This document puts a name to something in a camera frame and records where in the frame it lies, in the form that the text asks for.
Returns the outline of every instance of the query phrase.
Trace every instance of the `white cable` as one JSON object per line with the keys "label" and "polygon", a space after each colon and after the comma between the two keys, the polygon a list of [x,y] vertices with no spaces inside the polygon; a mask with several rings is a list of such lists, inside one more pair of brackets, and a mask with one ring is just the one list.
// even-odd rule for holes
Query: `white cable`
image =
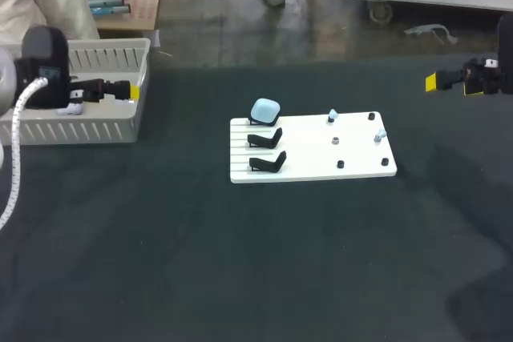
{"label": "white cable", "polygon": [[9,200],[7,200],[7,206],[2,216],[0,216],[0,230],[5,226],[16,206],[18,200],[19,186],[22,177],[22,164],[20,159],[19,150],[19,124],[20,115],[25,109],[26,102],[30,97],[35,94],[36,91],[41,90],[43,87],[48,85],[48,79],[37,78],[35,79],[20,95],[13,110],[13,125],[11,128],[11,149],[13,153],[13,177],[10,183],[10,194]]}

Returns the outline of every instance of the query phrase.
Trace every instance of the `black bracket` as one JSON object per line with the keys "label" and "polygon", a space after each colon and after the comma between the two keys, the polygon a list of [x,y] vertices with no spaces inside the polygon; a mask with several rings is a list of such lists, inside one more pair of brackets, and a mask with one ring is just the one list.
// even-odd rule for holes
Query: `black bracket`
{"label": "black bracket", "polygon": [[263,148],[276,148],[278,142],[280,142],[283,130],[278,128],[274,133],[274,136],[270,138],[264,138],[263,136],[250,134],[248,135],[248,143],[250,147],[263,147]]}
{"label": "black bracket", "polygon": [[276,162],[269,162],[268,160],[263,160],[260,158],[249,158],[249,166],[251,167],[251,171],[267,171],[276,174],[285,163],[287,159],[287,153],[282,151]]}

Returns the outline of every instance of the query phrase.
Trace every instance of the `gray plastic basket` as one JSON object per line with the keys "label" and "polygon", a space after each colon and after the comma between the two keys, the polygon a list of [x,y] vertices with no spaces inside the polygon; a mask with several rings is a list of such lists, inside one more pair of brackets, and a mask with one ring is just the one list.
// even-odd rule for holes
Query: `gray plastic basket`
{"label": "gray plastic basket", "polygon": [[[140,86],[138,101],[118,101],[105,95],[100,103],[86,103],[82,115],[62,116],[55,110],[25,110],[21,144],[130,143],[137,140],[146,98],[149,39],[69,41],[70,73],[78,80],[129,80]],[[21,46],[3,46],[18,58]],[[0,139],[10,145],[12,109],[0,118]]]}

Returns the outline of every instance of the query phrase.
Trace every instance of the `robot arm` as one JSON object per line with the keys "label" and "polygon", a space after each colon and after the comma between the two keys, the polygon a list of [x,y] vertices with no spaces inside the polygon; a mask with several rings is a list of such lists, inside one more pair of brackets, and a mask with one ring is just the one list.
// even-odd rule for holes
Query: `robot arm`
{"label": "robot arm", "polygon": [[[6,209],[0,215],[0,230],[18,200],[21,179],[19,128],[25,107],[59,109],[67,107],[71,99],[98,102],[105,94],[112,94],[117,99],[139,98],[139,88],[128,81],[71,82],[68,60],[68,45],[63,33],[47,26],[34,26],[26,32],[19,59],[13,59],[9,51],[0,47],[0,117],[16,100],[11,127],[12,182]],[[0,167],[3,160],[0,143]]]}

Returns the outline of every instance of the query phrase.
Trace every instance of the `concrete floor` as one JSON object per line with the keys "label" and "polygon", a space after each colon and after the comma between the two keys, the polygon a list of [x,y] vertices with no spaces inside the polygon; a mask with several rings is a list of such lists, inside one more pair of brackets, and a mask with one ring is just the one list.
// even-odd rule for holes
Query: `concrete floor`
{"label": "concrete floor", "polygon": [[[160,50],[172,58],[157,60],[180,67],[282,65],[496,49],[500,13],[403,3],[394,12],[391,24],[379,26],[362,0],[286,0],[276,9],[261,0],[161,0]],[[447,26],[459,43],[403,32],[431,23]]]}

